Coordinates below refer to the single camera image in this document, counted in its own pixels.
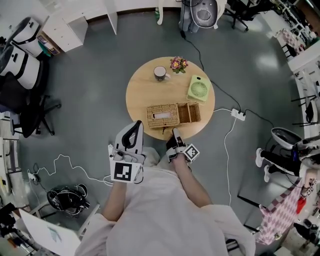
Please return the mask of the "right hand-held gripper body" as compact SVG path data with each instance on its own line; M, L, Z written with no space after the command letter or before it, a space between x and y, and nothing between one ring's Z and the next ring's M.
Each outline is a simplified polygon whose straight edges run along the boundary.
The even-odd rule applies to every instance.
M192 163L200 155L200 152L193 144L171 147L166 151L168 162L170 163L172 159L175 159L179 154L184 156L184 159L187 163Z

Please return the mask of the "wicker tissue box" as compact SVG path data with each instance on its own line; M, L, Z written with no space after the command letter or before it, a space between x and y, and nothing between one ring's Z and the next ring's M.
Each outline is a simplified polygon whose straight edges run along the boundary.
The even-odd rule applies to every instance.
M201 121L197 102L151 105L146 108L148 127L151 129L176 127Z

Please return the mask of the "person's right forearm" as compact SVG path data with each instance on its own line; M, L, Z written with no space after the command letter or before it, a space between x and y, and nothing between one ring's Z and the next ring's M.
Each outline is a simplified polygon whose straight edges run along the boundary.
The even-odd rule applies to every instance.
M178 153L171 163L189 200L199 208L212 205L209 194L190 171L185 155Z

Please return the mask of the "person's left forearm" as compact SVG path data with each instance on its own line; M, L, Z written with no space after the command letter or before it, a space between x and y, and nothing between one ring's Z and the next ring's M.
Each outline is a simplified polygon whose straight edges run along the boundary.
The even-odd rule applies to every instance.
M116 181L110 191L102 215L110 222L117 222L125 209L127 183Z

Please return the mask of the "round wooden table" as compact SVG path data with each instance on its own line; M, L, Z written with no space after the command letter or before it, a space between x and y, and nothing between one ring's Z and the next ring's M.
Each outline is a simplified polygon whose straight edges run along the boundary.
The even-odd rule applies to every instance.
M188 61L186 73L174 74L170 69L171 56L159 57L146 62L132 75L126 89L126 107L133 121L141 120L144 132L156 139L167 141L172 128L151 129L147 124L146 109L152 105L186 103L189 85L193 75L208 79L206 73L196 64ZM166 68L171 78L157 81L154 69Z

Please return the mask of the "person's pale pink garment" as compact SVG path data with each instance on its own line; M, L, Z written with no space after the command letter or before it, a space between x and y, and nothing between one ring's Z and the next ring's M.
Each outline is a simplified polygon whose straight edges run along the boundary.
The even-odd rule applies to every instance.
M152 147L142 152L143 181L127 183L121 217L95 214L74 256L229 256L228 239L255 256L255 238L230 206L197 207L172 162Z

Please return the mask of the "grey and white mug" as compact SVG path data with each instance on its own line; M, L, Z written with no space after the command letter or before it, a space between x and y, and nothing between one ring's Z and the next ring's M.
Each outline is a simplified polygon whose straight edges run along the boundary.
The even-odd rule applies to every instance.
M171 79L171 76L167 73L167 70L164 66L156 66L153 70L153 74L158 82Z

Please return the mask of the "potted pink flowers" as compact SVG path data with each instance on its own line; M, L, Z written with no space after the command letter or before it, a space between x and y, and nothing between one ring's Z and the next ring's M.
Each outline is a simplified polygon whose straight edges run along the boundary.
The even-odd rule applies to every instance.
M186 59L180 56L175 56L170 59L170 68L175 74L185 74L186 68L189 66L189 63Z

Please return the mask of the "small white power strip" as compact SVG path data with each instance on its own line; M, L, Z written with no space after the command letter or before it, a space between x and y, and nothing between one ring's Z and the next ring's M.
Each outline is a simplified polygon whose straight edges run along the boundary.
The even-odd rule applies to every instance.
M39 183L41 181L37 173L31 173L30 170L28 170L27 175L30 182L33 181Z

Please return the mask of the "white and grey device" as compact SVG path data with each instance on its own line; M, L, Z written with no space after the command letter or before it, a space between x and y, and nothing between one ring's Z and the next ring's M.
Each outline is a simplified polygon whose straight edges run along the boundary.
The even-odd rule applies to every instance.
M274 127L270 132L273 139L286 150L292 150L297 143L302 141L299 135L286 128Z

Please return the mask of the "black office chair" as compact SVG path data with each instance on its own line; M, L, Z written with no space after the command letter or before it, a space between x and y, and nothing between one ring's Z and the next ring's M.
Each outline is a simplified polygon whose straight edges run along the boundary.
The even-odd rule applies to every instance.
M41 124L52 136L55 135L53 128L50 128L46 115L55 109L60 109L62 104L56 100L55 104L46 107L50 98L45 94L48 84L49 63L40 62L40 77L36 87L24 88L15 76L8 72L0 78L0 113L10 112L10 132L12 135L21 134L24 138L30 137L33 133L41 133Z

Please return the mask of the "pink checkered tablecloth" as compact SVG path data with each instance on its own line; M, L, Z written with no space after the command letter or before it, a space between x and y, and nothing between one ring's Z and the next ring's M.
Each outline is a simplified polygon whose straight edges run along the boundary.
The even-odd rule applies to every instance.
M258 233L255 235L257 243L270 245L279 240L297 219L297 207L301 196L302 183L302 179L298 178L291 187L276 197L269 206L259 205L262 213L262 222Z

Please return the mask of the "white drawer cabinet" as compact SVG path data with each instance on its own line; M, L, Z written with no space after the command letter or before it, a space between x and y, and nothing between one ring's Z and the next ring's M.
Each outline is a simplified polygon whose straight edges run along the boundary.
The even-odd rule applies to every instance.
M65 53L84 44L88 23L80 17L69 23L62 18L48 17L42 31Z

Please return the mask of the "white robot with grey face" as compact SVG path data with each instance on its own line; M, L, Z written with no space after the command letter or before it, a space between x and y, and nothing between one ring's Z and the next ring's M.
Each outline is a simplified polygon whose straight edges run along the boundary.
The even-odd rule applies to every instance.
M216 0L190 0L190 11L193 23L203 29L213 28L218 20Z

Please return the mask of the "white desk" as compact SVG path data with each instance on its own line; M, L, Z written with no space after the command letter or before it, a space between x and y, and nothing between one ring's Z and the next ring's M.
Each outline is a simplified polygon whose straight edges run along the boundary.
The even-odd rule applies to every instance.
M292 99L302 113L302 121L294 126L303 128L304 137L320 135L320 41L303 51L289 62L298 90Z

